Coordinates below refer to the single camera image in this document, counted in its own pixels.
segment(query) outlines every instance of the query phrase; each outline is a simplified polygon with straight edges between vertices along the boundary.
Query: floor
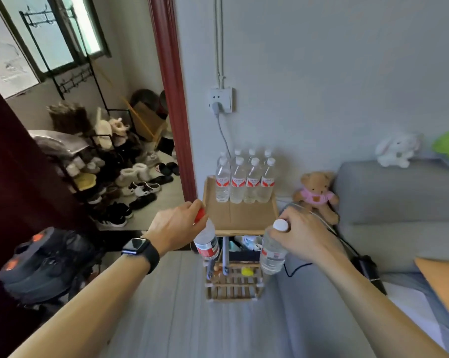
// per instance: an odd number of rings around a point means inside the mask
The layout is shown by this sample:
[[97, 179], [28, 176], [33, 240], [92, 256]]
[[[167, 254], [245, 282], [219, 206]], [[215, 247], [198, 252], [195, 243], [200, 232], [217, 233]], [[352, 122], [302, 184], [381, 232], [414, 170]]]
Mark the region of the floor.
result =
[[171, 252], [144, 279], [99, 358], [292, 358], [281, 296], [209, 303], [202, 259]]

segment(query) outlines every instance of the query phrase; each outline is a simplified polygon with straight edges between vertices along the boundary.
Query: orange cushion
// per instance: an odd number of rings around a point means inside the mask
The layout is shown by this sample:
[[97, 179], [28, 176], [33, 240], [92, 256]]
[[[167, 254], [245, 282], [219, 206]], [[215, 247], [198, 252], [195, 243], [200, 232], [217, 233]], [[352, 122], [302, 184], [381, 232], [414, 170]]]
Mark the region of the orange cushion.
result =
[[415, 263], [449, 312], [449, 261], [416, 258]]

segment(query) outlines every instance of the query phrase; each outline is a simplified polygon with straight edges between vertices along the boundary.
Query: wall socket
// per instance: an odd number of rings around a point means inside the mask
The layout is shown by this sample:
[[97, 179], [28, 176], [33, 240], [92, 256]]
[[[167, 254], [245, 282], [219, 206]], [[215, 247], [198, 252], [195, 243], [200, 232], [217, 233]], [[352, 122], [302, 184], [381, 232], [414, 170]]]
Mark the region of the wall socket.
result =
[[208, 107], [211, 111], [211, 105], [214, 102], [221, 103], [221, 111], [224, 113], [233, 112], [233, 88], [218, 89], [213, 88], [208, 92]]

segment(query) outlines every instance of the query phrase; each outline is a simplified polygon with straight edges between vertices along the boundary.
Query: hand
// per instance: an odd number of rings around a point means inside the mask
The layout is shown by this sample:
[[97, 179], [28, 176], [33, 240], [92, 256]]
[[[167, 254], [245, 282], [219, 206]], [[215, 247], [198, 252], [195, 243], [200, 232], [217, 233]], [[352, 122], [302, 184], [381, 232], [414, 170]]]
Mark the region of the hand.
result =
[[157, 213], [145, 238], [157, 249], [160, 256], [168, 251], [179, 249], [193, 241], [206, 226], [208, 215], [193, 225], [194, 219], [203, 204], [196, 199], [193, 204], [185, 202], [174, 209]]
[[340, 241], [313, 214], [288, 207], [279, 218], [285, 219], [291, 230], [281, 232], [270, 227], [269, 235], [300, 259], [320, 265], [329, 254], [345, 254]]

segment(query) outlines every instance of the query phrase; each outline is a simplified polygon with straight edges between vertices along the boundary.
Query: slipper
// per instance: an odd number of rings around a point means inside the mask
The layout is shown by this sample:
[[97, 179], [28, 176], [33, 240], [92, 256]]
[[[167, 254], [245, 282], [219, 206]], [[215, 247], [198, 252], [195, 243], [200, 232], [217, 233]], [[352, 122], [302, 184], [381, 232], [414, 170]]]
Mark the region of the slipper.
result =
[[154, 179], [148, 181], [148, 184], [158, 183], [159, 185], [166, 185], [167, 183], [173, 182], [172, 176], [158, 176]]
[[172, 175], [172, 170], [171, 169], [169, 169], [167, 166], [166, 166], [166, 164], [165, 163], [158, 163], [156, 166], [155, 166], [155, 169], [156, 169], [156, 171], [157, 172], [160, 172], [162, 175], [164, 175], [164, 176], [171, 176]]
[[168, 162], [166, 166], [173, 172], [175, 176], [180, 175], [180, 168], [178, 168], [178, 165], [175, 162]]

